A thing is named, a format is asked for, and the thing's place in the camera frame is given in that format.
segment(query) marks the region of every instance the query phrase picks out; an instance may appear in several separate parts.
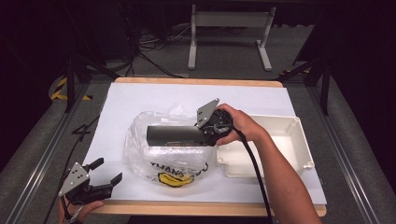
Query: transparent plastic bag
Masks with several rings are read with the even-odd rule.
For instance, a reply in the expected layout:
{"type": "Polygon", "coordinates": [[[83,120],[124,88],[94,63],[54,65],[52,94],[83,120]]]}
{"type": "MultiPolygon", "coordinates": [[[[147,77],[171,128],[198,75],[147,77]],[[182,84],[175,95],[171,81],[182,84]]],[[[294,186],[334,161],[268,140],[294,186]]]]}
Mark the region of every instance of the transparent plastic bag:
{"type": "Polygon", "coordinates": [[[142,112],[126,134],[123,163],[133,171],[172,188],[179,188],[204,176],[212,165],[213,147],[149,147],[149,125],[193,126],[196,117],[183,112],[181,105],[167,113],[142,112]]]}

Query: person's hand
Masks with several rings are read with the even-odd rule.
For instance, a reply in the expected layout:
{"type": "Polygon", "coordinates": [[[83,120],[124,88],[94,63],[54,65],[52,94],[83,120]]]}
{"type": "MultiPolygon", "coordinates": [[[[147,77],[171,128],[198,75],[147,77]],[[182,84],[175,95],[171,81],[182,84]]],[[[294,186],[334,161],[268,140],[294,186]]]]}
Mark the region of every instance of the person's hand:
{"type": "MultiPolygon", "coordinates": [[[[226,104],[219,105],[217,109],[225,110],[233,117],[233,126],[241,131],[248,141],[256,141],[260,138],[260,134],[266,133],[262,126],[241,110],[236,110],[226,104]]],[[[222,146],[235,140],[240,140],[240,137],[236,131],[232,130],[227,136],[220,138],[216,145],[222,146]]]]}
{"type": "MultiPolygon", "coordinates": [[[[89,203],[89,204],[85,204],[84,207],[82,208],[82,210],[79,212],[78,214],[78,220],[80,222],[84,222],[85,219],[87,219],[88,215],[95,209],[103,207],[105,204],[102,201],[96,201],[93,203],[89,203]]],[[[78,209],[81,207],[81,205],[73,205],[73,204],[69,204],[69,206],[67,207],[67,210],[69,212],[70,215],[74,215],[78,209]]],[[[64,223],[64,207],[62,206],[62,202],[61,200],[59,200],[58,202],[58,223],[64,223]]]]}

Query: white container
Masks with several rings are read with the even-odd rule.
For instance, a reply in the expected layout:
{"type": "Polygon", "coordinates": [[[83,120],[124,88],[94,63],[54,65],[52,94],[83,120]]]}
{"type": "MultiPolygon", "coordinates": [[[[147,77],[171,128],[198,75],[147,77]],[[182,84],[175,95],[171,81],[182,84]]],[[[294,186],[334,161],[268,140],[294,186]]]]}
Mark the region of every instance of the white container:
{"type": "MultiPolygon", "coordinates": [[[[305,139],[303,126],[297,117],[251,116],[264,127],[273,138],[277,148],[288,160],[297,174],[315,167],[311,152],[305,139]]],[[[257,148],[248,142],[262,173],[257,148]]],[[[224,168],[228,177],[256,177],[253,164],[247,150],[241,142],[234,141],[218,148],[218,164],[224,168]]]]}

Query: dark background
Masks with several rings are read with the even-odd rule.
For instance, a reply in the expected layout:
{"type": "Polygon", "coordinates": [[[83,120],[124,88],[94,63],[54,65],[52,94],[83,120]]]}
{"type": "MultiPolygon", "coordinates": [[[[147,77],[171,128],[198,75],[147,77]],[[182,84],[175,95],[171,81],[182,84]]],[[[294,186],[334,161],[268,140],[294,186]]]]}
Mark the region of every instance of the dark background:
{"type": "MultiPolygon", "coordinates": [[[[321,16],[323,11],[315,6],[278,7],[274,24],[309,25],[321,19],[298,60],[329,53],[332,76],[395,190],[396,20],[392,6],[386,1],[360,1],[328,11],[327,17],[321,16]]],[[[189,22],[190,13],[188,5],[134,5],[120,12],[115,3],[80,2],[66,7],[43,0],[0,3],[0,170],[50,106],[50,85],[63,73],[69,55],[82,54],[101,64],[134,57],[129,44],[136,41],[141,27],[165,38],[170,27],[189,22]],[[125,15],[132,20],[125,21],[125,15]]]]}

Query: forearm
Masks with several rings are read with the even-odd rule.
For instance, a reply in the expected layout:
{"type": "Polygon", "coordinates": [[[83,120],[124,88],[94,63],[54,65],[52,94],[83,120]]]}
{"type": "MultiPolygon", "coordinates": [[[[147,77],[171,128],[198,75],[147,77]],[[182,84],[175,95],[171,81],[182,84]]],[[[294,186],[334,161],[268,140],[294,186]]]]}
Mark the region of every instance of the forearm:
{"type": "Polygon", "coordinates": [[[254,144],[258,149],[271,207],[280,223],[320,223],[301,178],[264,129],[254,144]]]}

